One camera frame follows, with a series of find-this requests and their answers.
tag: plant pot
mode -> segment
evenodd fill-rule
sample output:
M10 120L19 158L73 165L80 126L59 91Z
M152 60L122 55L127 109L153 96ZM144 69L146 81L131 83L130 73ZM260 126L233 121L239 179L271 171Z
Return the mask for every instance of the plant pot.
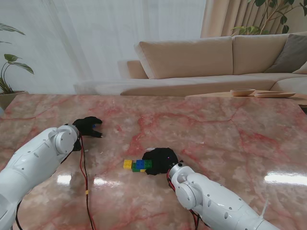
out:
M3 94L0 93L0 107L5 110L14 98L22 93L28 93L27 91L16 91L15 93Z

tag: marble table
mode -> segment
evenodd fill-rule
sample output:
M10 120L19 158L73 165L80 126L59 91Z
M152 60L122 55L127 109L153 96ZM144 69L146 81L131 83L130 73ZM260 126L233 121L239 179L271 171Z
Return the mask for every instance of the marble table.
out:
M48 127L97 116L85 138L90 209L100 230L192 230L165 174L122 168L145 149L170 147L196 172L241 196L281 230L307 228L307 118L290 100L21 94L0 118L0 169ZM73 152L20 208L24 230L88 230L80 152ZM200 230L206 230L200 224Z

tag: toy block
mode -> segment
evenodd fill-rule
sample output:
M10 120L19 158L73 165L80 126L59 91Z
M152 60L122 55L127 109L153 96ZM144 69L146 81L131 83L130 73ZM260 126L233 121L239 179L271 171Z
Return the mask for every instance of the toy block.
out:
M143 160L136 160L136 169L145 169L145 162Z
M151 160L145 160L144 169L151 169L153 167L153 162Z
M124 161L124 169L131 170L131 168L132 168L132 160L125 160Z
M132 163L132 171L133 172L140 172L140 170L136 168L136 163Z

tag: sofa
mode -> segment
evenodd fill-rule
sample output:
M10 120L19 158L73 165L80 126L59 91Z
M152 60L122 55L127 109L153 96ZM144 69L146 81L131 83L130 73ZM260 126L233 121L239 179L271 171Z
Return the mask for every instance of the sofa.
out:
M238 88L307 94L307 74L263 73L275 62L288 36L139 42L135 46L139 60L118 63L122 80L83 82L75 88L77 93L137 96L188 96Z

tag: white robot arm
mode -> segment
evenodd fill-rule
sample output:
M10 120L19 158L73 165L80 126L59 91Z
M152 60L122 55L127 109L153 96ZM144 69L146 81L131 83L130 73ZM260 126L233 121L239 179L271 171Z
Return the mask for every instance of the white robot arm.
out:
M239 196L194 172L184 163L169 171L180 204L197 212L202 221L213 230L279 230L259 216Z
M0 172L0 230L9 230L17 205L48 179L73 150L79 136L73 125L48 128L18 149Z

